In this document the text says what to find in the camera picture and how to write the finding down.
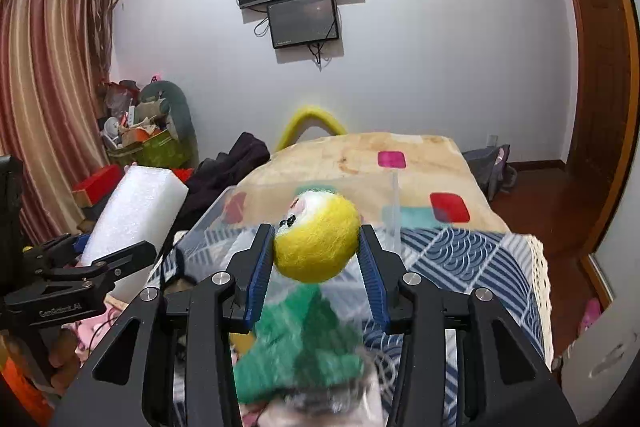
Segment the white foam block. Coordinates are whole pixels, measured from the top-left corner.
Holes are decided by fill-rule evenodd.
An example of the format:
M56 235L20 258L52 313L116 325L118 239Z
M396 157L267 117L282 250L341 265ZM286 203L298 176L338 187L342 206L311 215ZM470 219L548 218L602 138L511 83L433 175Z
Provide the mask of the white foam block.
M158 251L188 194L171 170L131 166L107 201L80 257L82 265L147 241Z

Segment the green knitted glove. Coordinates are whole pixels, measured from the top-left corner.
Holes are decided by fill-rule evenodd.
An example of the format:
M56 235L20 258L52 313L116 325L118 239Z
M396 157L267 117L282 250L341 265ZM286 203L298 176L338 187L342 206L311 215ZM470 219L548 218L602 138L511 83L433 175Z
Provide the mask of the green knitted glove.
M239 403L341 386L363 375L360 330L338 318L318 285L299 285L280 303L264 306L254 335L233 367Z

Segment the yellow felt ball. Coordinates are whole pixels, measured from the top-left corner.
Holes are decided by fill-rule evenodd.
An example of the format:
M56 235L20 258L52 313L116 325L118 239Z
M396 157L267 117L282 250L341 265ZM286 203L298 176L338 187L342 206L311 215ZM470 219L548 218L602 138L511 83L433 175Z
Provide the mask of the yellow felt ball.
M357 207L341 194L298 194L274 236L278 271L304 284L333 279L358 249L360 223Z

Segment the clear plastic storage box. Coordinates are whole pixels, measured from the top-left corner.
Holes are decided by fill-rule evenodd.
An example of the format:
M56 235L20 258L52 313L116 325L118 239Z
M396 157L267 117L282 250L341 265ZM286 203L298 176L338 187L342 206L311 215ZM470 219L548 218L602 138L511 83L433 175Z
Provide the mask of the clear plastic storage box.
M301 283L317 283L340 319L369 320L357 261L359 228L371 225L381 246L397 253L399 192L398 176L390 171L229 187L172 248L165 273L201 282L250 247L259 225L272 225L267 303L278 303Z

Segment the red box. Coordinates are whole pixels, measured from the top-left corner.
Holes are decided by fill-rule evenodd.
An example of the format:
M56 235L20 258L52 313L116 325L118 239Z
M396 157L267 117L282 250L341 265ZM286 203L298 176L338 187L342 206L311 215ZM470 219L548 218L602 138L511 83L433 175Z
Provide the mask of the red box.
M76 205L80 208L95 206L115 190L123 175L124 170L119 165L107 165L77 183L72 190Z

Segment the blue white patterned cloth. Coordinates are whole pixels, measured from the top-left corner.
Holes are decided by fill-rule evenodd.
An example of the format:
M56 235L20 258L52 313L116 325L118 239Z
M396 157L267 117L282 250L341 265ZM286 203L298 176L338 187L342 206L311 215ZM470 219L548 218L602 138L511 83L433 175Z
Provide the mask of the blue white patterned cloth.
M146 283L158 286L171 277L199 282L224 269L232 256L250 246L255 229L219 229L198 241L183 241L154 265ZM405 267L445 291L492 291L523 329L545 362L554 357L548 265L544 245L533 235L446 228L403 228L400 257ZM362 330L363 344L378 367L382 412L390 413L402 348L399 335L387 335L372 319L357 260L321 285L335 313Z

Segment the white cabinet door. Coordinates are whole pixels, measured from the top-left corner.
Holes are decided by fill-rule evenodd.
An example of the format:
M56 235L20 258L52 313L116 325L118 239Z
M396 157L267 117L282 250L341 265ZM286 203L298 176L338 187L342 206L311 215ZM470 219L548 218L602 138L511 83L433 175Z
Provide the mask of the white cabinet door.
M622 287L600 317L563 353L562 390L581 426L639 424L639 235L616 231Z

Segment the green cardboard clutter box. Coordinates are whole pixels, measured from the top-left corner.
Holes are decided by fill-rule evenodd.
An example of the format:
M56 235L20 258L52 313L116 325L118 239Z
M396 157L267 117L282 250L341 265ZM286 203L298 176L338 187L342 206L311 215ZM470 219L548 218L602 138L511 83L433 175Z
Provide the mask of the green cardboard clutter box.
M192 148L188 142L175 140L165 130L144 142L109 150L107 157L112 164L122 167L135 162L144 167L181 168L192 159Z

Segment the dark clothes pile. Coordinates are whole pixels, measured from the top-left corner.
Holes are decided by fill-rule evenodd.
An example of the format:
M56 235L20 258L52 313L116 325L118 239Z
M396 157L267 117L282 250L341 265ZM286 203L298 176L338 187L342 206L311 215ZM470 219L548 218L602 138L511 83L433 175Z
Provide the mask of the dark clothes pile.
M171 232L190 230L226 188L238 185L269 159L267 145L248 132L236 139L229 152L205 158L186 180L188 194Z

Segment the grey green plush cushion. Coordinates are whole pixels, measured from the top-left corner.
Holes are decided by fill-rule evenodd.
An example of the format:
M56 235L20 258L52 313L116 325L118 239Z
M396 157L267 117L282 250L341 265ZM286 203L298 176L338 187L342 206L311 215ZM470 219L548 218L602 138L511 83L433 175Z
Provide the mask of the grey green plush cushion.
M142 103L158 102L169 133L180 142L190 146L193 159L198 159L198 139L191 118L186 96L178 84L168 80L157 80L147 84L141 91Z

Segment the beige patterned fleece blanket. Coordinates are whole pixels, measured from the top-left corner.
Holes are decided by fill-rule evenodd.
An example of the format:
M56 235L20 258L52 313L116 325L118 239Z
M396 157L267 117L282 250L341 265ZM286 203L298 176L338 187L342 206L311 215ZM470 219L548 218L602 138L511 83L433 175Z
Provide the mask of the beige patterned fleece blanket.
M370 132L296 143L236 189L246 194L246 222L278 221L297 194L326 190L344 195L376 225L509 231L446 136Z

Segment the grey backpack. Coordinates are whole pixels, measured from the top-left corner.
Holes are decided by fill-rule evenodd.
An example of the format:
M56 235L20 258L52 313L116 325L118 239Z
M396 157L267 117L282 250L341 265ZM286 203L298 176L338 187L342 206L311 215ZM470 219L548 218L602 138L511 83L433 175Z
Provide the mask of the grey backpack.
M468 150L462 156L488 202L500 192L509 192L514 187L518 172L508 163L508 144Z

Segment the yellow fuzzy arch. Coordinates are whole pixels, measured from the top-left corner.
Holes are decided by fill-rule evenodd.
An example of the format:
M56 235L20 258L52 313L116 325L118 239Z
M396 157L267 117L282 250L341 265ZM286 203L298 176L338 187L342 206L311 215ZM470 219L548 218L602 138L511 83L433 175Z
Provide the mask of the yellow fuzzy arch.
M344 124L341 124L328 110L317 105L300 106L286 124L276 146L276 151L280 152L280 150L294 145L302 134L311 127L321 128L328 135L344 135L347 133Z

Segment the red striped curtain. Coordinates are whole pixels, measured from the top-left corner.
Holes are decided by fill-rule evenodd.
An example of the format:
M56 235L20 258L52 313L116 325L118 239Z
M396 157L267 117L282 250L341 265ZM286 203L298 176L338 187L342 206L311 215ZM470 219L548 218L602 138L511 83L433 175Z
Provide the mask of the red striped curtain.
M21 222L36 243L76 231L73 188L108 163L110 25L111 0L1 0L1 150L23 161Z

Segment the small black wall monitor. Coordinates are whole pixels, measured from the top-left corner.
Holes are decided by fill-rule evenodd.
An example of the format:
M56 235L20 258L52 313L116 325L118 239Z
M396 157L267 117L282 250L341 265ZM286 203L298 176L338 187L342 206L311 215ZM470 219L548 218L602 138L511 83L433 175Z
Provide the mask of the small black wall monitor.
M334 0L282 0L267 5L275 49L338 40Z

